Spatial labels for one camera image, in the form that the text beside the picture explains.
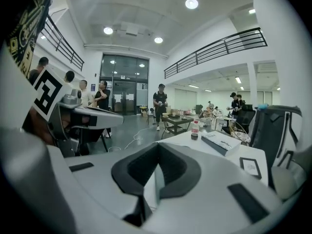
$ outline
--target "ceiling pipe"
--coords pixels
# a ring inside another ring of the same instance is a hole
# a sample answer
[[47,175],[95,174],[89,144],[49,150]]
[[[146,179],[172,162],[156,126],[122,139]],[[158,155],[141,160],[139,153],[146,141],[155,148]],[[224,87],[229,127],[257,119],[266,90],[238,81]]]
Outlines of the ceiling pipe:
[[128,50],[128,51],[138,51],[141,53],[149,54],[149,55],[155,55],[158,57],[162,57],[164,59],[168,59],[169,56],[162,55],[156,52],[144,50],[144,49],[138,49],[133,47],[127,47],[127,46],[121,46],[121,45],[110,45],[110,44],[85,44],[85,48],[87,49],[99,49],[99,50]]

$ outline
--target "railing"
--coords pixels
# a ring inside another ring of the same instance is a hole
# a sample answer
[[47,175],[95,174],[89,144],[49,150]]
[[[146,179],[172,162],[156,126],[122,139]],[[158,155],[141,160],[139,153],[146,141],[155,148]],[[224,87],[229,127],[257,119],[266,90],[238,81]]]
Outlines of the railing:
[[165,79],[203,62],[238,51],[268,46],[260,28],[245,30],[202,47],[166,68]]
[[70,61],[70,63],[74,64],[77,68],[82,70],[84,61],[69,45],[50,16],[48,16],[44,29],[41,33],[55,47],[56,51],[59,51]]

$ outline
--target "rectangular ceiling light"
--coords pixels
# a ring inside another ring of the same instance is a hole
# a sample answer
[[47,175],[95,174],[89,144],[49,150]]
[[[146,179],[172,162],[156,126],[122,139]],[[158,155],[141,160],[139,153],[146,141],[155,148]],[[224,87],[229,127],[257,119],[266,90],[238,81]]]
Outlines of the rectangular ceiling light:
[[242,83],[239,77],[235,77],[235,79],[237,80],[238,83]]

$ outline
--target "round ceiling light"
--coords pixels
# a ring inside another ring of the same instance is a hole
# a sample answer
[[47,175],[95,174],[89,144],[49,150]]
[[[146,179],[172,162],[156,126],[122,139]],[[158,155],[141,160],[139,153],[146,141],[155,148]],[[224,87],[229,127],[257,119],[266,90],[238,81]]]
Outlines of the round ceiling light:
[[194,10],[198,7],[198,1],[197,0],[186,0],[185,6],[191,10]]
[[156,38],[154,39],[154,41],[155,41],[156,43],[162,43],[162,42],[163,42],[163,39],[162,39],[161,37],[156,37]]
[[104,33],[107,35],[111,35],[113,33],[113,29],[110,27],[104,28]]

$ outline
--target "plastic bottle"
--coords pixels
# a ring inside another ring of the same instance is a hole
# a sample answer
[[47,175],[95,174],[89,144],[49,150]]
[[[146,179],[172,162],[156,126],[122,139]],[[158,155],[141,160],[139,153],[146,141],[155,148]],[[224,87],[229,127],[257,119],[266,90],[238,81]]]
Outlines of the plastic bottle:
[[194,120],[194,122],[192,124],[191,139],[197,140],[198,139],[198,132],[199,132],[198,120]]

